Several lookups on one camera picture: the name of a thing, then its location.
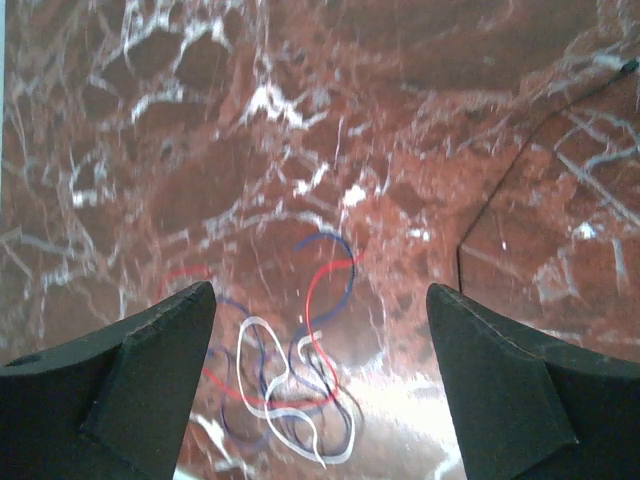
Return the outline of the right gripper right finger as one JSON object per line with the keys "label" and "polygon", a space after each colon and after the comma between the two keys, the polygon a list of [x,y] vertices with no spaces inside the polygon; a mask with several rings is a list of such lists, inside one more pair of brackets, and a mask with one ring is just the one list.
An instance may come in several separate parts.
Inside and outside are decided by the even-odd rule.
{"label": "right gripper right finger", "polygon": [[470,479],[636,479],[639,366],[502,316],[442,284],[427,315]]}

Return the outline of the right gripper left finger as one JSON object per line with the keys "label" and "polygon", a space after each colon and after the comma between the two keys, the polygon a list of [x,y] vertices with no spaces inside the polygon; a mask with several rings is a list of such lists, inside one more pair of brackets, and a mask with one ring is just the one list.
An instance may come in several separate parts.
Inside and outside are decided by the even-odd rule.
{"label": "right gripper left finger", "polygon": [[2,366],[2,478],[173,478],[215,312],[196,282]]}

